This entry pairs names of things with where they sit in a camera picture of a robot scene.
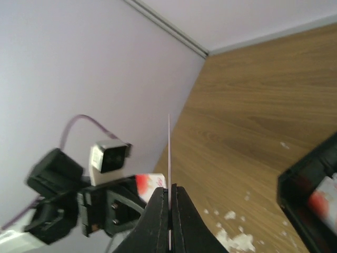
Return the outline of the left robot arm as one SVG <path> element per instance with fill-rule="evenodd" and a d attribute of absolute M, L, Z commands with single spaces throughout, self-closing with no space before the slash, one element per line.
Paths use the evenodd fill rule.
<path fill-rule="evenodd" d="M 37 200 L 1 229 L 1 252 L 26 252 L 51 245 L 76 227 L 86 237 L 100 230 L 114 237 L 133 229 L 146 206 L 138 195 L 135 177 L 97 179 L 121 169 L 128 151 L 128 146 L 93 147 L 88 177 L 61 149 L 50 151 L 26 181 L 38 193 Z"/>

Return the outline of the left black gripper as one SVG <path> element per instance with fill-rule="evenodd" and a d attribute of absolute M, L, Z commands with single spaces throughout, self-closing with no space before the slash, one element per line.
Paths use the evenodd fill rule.
<path fill-rule="evenodd" d="M 137 191 L 136 177 L 88 186 L 77 193 L 82 234 L 103 230 L 109 237 L 133 229 L 146 203 Z"/>

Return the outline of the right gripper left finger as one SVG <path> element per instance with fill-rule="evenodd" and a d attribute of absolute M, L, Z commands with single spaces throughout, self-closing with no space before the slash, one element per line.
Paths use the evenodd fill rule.
<path fill-rule="evenodd" d="M 169 251 L 168 190 L 153 192 L 136 227 L 114 250 L 116 253 L 151 253 Z"/>

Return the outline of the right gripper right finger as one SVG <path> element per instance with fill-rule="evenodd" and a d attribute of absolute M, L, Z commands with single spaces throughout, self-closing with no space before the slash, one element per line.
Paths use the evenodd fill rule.
<path fill-rule="evenodd" d="M 184 187 L 172 185 L 172 252 L 227 252 L 210 232 Z"/>

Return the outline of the red circle credit card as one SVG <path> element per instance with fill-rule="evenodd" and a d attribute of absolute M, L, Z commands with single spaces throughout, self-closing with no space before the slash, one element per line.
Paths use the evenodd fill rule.
<path fill-rule="evenodd" d="M 168 114 L 168 250 L 172 251 L 172 229 L 171 229 L 171 209 L 172 209 L 172 183 L 171 183 L 171 116 Z"/>

